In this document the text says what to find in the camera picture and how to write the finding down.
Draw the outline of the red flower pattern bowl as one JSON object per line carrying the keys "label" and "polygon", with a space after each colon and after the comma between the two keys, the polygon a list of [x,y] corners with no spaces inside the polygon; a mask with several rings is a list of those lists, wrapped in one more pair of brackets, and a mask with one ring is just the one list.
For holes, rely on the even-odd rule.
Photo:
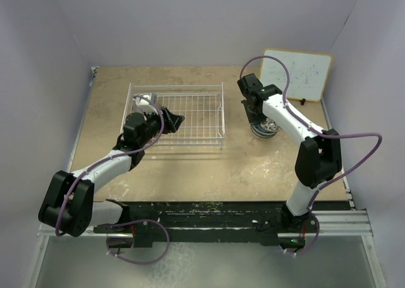
{"label": "red flower pattern bowl", "polygon": [[262,133],[275,134],[281,131],[281,127],[272,119],[267,118],[264,122],[257,125],[257,129]]}

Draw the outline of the white wire dish rack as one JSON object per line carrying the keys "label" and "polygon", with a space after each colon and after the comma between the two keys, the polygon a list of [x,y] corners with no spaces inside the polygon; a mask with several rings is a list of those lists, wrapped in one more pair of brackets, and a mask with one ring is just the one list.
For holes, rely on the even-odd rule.
{"label": "white wire dish rack", "polygon": [[144,96],[167,112],[165,129],[176,132],[164,134],[157,142],[161,146],[218,146],[225,140],[223,84],[214,85],[134,85],[128,88],[122,124],[133,112],[144,118],[156,110]]}

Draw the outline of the blue floral bowl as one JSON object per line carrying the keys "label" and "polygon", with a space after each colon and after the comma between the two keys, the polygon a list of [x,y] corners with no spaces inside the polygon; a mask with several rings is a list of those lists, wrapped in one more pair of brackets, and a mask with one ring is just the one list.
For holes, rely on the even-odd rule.
{"label": "blue floral bowl", "polygon": [[256,137],[262,139],[270,139],[276,135],[276,132],[263,130],[259,125],[251,125],[251,131]]}

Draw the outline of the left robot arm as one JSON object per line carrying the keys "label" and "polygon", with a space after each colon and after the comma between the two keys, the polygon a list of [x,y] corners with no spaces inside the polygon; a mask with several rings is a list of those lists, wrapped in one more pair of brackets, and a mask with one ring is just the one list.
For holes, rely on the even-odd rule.
{"label": "left robot arm", "polygon": [[94,193],[117,176],[135,168],[163,134],[177,132],[185,120],[161,107],[152,113],[127,115],[115,146],[101,160],[73,173],[60,170],[49,184],[38,219],[58,236],[80,236],[90,225]]}

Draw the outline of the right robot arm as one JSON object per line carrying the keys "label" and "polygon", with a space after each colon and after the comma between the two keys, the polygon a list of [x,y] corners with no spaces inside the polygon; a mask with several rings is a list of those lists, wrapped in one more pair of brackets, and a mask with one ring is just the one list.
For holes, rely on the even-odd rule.
{"label": "right robot arm", "polygon": [[307,119],[275,85],[263,86],[255,74],[237,81],[244,100],[247,119],[257,125],[256,134],[267,137],[262,124],[273,120],[299,145],[294,171],[297,184],[282,208],[282,227],[295,232],[309,215],[313,196],[325,182],[330,182],[342,169],[339,133],[325,130]]}

